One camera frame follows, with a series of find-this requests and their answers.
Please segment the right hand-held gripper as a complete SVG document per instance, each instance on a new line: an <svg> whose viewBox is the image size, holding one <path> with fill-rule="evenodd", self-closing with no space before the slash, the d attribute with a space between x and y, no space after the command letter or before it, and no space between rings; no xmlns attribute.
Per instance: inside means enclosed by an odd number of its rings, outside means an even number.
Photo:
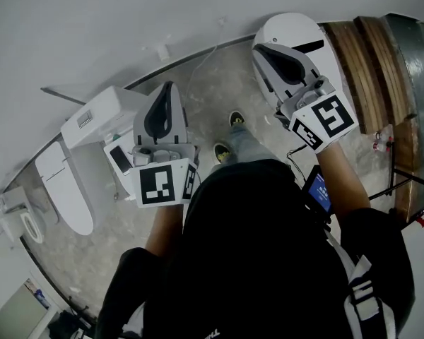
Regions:
<svg viewBox="0 0 424 339"><path fill-rule="evenodd" d="M256 44L252 52L269 92L284 100L277 106L275 117L315 153L357 127L355 112L346 95L335 89L327 77L318 75L306 54L271 43ZM293 95L289 83L306 83L308 74L315 79Z"/></svg>

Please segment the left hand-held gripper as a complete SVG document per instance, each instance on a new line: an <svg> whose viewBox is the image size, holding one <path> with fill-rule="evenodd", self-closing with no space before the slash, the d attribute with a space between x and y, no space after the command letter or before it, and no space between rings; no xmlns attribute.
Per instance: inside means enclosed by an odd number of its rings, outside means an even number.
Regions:
<svg viewBox="0 0 424 339"><path fill-rule="evenodd" d="M137 145L129 178L139 208L175 206L190 202L198 165L196 146L186 143L187 123L176 84L157 87L134 118L135 143L184 143Z"/></svg>

